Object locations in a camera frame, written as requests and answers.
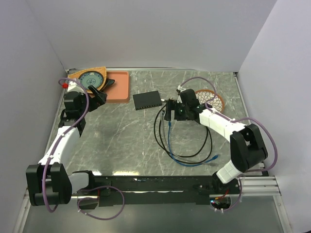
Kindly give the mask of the black network switch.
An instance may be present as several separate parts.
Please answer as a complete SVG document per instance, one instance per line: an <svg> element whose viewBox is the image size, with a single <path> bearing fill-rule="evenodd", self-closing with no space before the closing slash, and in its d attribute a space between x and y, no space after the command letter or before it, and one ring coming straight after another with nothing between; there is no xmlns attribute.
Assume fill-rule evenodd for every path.
<svg viewBox="0 0 311 233"><path fill-rule="evenodd" d="M162 100L158 91L145 92L133 95L136 110L142 110L162 105Z"/></svg>

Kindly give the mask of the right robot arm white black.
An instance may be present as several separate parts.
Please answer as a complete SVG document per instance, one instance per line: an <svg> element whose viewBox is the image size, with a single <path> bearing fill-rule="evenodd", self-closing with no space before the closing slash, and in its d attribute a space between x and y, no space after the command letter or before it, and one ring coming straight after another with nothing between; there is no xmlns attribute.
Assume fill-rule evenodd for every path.
<svg viewBox="0 0 311 233"><path fill-rule="evenodd" d="M230 143L230 160L213 174L213 190L224 193L229 183L268 157L261 132L255 124L245 125L222 115L210 104L201 104L194 90L178 93L177 100L169 99L164 119L171 121L196 121L214 130Z"/></svg>

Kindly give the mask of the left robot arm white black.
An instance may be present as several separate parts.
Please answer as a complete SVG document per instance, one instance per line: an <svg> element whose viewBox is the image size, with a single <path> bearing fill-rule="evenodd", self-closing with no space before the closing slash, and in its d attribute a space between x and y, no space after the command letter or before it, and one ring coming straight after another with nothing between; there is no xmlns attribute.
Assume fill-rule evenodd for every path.
<svg viewBox="0 0 311 233"><path fill-rule="evenodd" d="M85 114L106 102L107 95L90 88L92 94L79 87L68 88L64 95L65 108L61 112L57 136L44 157L26 169L29 199L32 206L67 204L79 190L85 195L95 192L96 182L91 171L67 174L65 169L74 145L86 125Z"/></svg>

